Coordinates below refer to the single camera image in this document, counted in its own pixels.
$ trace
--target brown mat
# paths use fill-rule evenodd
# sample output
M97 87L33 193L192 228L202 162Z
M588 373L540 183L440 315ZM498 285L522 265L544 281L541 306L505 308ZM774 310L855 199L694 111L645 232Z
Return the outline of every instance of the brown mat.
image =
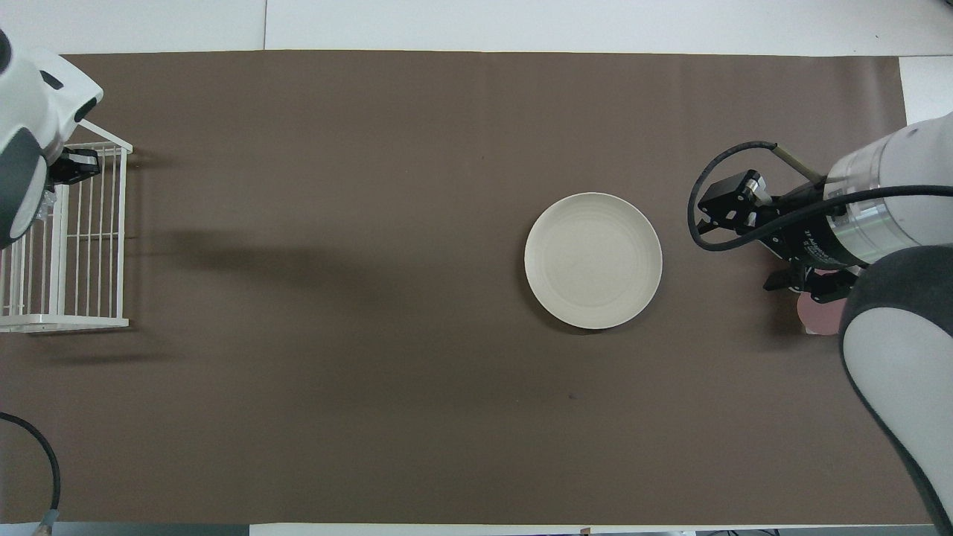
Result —
M903 124L895 58L440 52L76 56L136 146L119 333L0 337L0 403L49 434L63 518L901 524L927 517L799 334L759 246L696 248L709 158L826 169ZM797 180L769 155L776 193ZM638 206L655 300L599 334L522 273L577 192ZM0 428L2 519L42 453Z

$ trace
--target white plate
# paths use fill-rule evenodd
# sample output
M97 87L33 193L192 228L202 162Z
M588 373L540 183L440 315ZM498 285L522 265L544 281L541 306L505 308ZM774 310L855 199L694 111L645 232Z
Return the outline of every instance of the white plate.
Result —
M661 245L624 199L590 192L554 203L533 224L523 257L539 303L578 327L604 329L637 315L661 280Z

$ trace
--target black cable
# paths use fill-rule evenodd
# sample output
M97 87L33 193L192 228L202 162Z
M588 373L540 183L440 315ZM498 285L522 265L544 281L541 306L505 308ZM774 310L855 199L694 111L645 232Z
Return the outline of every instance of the black cable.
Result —
M688 232L692 235L692 240L694 240L701 249L707 251L728 251L735 249L749 242L769 237L780 229L793 223L797 223L803 219L807 219L818 214L823 214L830 211L831 209L860 201L896 196L953 196L953 186L886 186L883 188L875 188L873 190L865 190L863 192L854 192L851 194L845 194L843 196L831 197L818 203L799 208L796 211L785 214L784 216L781 216L777 219L773 219L761 227L731 240L716 243L703 239L695 222L695 200L698 198L699 191L701 190L701 184L704 183L705 179L708 178L709 175L711 175L712 170L721 164L725 158L736 153L747 151L749 149L767 149L768 151L773 151L777 147L777 143L769 143L766 141L749 141L746 143L741 143L716 156L708 164L708 166L705 167L704 171L701 172L698 180L695 181L695 185L692 186L692 193L688 197Z
M59 509L59 494L60 494L60 475L59 475L59 462L56 461L56 454L53 452L53 448L50 446L50 442L47 441L47 438L43 437L43 434L36 429L36 426L20 419L15 415L9 413L0 412L0 419L14 423L32 435L38 442L40 446L43 447L43 451L47 453L47 459L50 460L50 470L53 473L53 497L50 500L50 510Z

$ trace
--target white panel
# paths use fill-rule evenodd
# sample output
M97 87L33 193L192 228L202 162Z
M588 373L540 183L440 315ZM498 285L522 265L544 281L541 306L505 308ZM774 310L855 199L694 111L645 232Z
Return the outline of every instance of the white panel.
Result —
M0 0L0 25L56 53L260 50L265 0Z
M906 124L953 112L953 56L900 58Z
M269 0L267 49L953 53L941 0Z

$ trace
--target white wire rack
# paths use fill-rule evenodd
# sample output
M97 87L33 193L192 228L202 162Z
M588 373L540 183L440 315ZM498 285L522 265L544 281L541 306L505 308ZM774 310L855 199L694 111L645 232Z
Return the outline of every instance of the white wire rack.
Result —
M46 218L0 252L0 332L126 327L123 318L126 164L132 145L88 121L105 141L95 149L102 172L56 186Z

